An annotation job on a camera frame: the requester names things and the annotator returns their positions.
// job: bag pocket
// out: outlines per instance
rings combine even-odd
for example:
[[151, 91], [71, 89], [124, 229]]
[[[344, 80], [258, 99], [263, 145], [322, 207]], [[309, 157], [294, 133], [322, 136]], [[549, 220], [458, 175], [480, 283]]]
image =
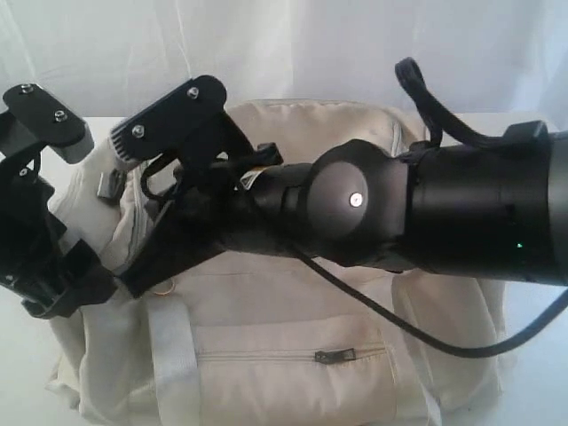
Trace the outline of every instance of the bag pocket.
[[389, 354], [370, 316], [196, 327], [194, 339], [205, 426], [356, 426], [395, 416]]

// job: metal ring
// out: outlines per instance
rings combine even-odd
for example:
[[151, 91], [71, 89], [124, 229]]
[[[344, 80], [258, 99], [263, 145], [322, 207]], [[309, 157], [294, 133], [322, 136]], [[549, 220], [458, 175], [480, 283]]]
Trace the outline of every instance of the metal ring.
[[153, 291], [152, 290], [152, 293], [154, 293], [156, 296], [167, 296], [167, 295], [173, 293], [173, 291], [176, 289], [176, 282], [174, 280], [170, 280], [170, 283], [171, 283], [171, 286], [166, 291]]

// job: silver screw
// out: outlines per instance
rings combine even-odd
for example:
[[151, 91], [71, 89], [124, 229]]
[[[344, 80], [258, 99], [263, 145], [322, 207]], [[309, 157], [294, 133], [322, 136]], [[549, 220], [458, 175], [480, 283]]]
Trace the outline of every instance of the silver screw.
[[56, 122], [64, 122], [67, 119], [67, 114], [63, 110], [58, 110], [53, 114]]
[[132, 128], [132, 136], [136, 139], [144, 137], [145, 129], [142, 124], [137, 124]]
[[199, 98], [199, 89], [194, 87], [190, 87], [187, 90], [187, 96], [189, 96], [190, 99], [197, 99]]
[[28, 93], [34, 91], [34, 86], [32, 86], [30, 83], [25, 83], [20, 85], [20, 89], [24, 95], [27, 95]]
[[349, 203], [352, 207], [360, 207], [363, 204], [363, 195], [361, 193], [352, 193]]

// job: black clamp arm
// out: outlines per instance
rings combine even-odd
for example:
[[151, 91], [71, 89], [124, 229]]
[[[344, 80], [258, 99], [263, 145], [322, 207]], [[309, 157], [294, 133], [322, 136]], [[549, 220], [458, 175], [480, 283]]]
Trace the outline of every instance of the black clamp arm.
[[47, 208], [54, 190], [38, 176], [40, 155], [49, 146], [66, 162], [79, 162], [93, 147], [91, 134], [38, 85], [15, 86], [3, 99], [0, 284], [20, 295], [34, 317], [68, 317], [81, 305], [106, 301], [114, 277], [84, 241], [64, 243], [67, 228]]

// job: white table surface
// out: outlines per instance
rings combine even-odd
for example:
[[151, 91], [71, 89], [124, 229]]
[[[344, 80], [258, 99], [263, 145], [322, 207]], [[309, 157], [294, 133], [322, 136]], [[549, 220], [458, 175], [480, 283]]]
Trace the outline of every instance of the white table surface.
[[[535, 114], [476, 114], [467, 117], [483, 131], [488, 123], [531, 119]], [[117, 118], [88, 120], [95, 140], [101, 140]], [[52, 152], [43, 157], [43, 176], [60, 189], [66, 187], [73, 167]], [[561, 288], [511, 283], [506, 291], [506, 318], [514, 332], [540, 313]], [[518, 349], [516, 364], [505, 375], [504, 393], [478, 407], [464, 407], [445, 416], [444, 425], [566, 425], [568, 424], [568, 312], [534, 340]], [[19, 298], [0, 291], [0, 424], [82, 426], [89, 424], [68, 409], [65, 401], [44, 390], [47, 376], [58, 357], [46, 321], [28, 317]]]

